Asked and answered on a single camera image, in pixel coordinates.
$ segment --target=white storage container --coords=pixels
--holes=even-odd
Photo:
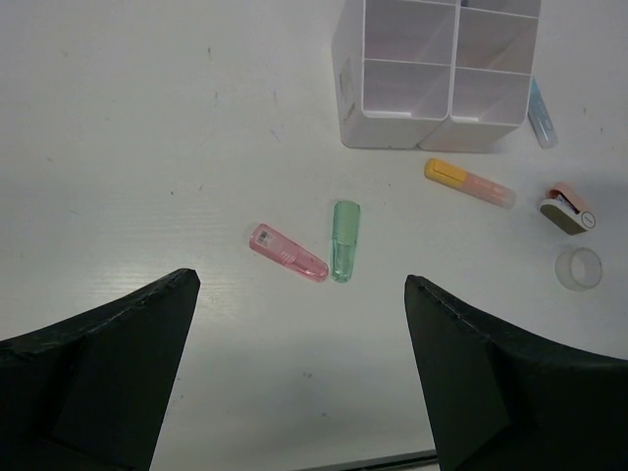
[[[526,119],[541,0],[346,0],[333,43],[348,147],[483,151]]]

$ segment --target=white table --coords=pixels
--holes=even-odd
[[[561,139],[528,126],[452,163],[505,211],[423,178],[433,156],[340,143],[340,0],[0,4],[1,338],[179,267],[202,289],[153,469],[288,471],[434,446],[403,308],[424,275],[524,329],[628,358],[628,3],[547,0],[537,78]],[[535,209],[573,181],[599,226]],[[334,201],[363,208],[355,275],[316,285],[254,255],[265,222],[328,258]],[[573,293],[552,261],[592,247]]]

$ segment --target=blue marker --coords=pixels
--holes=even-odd
[[[558,136],[553,128],[548,107],[546,102],[543,101],[541,90],[535,78],[532,78],[528,118],[530,118],[530,123],[532,123],[532,128],[542,148],[550,149],[558,144]]]

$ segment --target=yellow marker cap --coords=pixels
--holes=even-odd
[[[467,180],[467,173],[443,160],[430,159],[425,166],[425,177],[452,188],[460,188]]]

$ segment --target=orange highlighter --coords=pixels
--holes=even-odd
[[[511,189],[470,174],[443,160],[430,159],[425,166],[425,177],[502,208],[510,209],[514,206],[515,193]]]

